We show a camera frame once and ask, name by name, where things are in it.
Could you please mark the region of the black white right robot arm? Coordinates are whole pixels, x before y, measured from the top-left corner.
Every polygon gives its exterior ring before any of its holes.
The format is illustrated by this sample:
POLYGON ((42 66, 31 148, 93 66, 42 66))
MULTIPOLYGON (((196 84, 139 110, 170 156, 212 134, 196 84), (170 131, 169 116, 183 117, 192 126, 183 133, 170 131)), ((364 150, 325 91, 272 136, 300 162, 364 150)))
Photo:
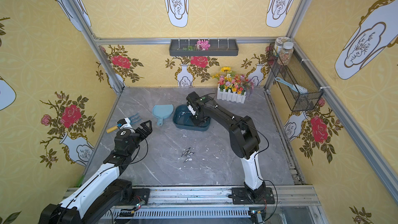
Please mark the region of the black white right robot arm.
POLYGON ((233 204, 275 204, 276 193, 266 186, 261 177, 258 159, 260 137, 253 120, 231 113, 209 95, 199 96, 192 92, 186 100, 194 125, 198 126, 210 118, 218 122, 228 131, 231 149, 241 159, 244 186, 231 189, 229 198, 233 204))

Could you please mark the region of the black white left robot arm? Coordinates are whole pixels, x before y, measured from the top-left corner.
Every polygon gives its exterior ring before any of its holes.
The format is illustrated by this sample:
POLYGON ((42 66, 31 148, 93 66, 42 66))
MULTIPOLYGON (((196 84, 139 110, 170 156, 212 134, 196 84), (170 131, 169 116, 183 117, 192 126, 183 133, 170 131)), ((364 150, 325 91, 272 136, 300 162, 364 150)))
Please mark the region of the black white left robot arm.
POLYGON ((95 224, 115 205, 147 200, 149 189, 135 191, 131 181, 121 179, 120 175, 134 163, 140 143, 151 133, 150 120, 141 123, 136 129, 120 129, 114 139, 114 150, 94 175, 61 203, 45 207, 38 222, 95 224))

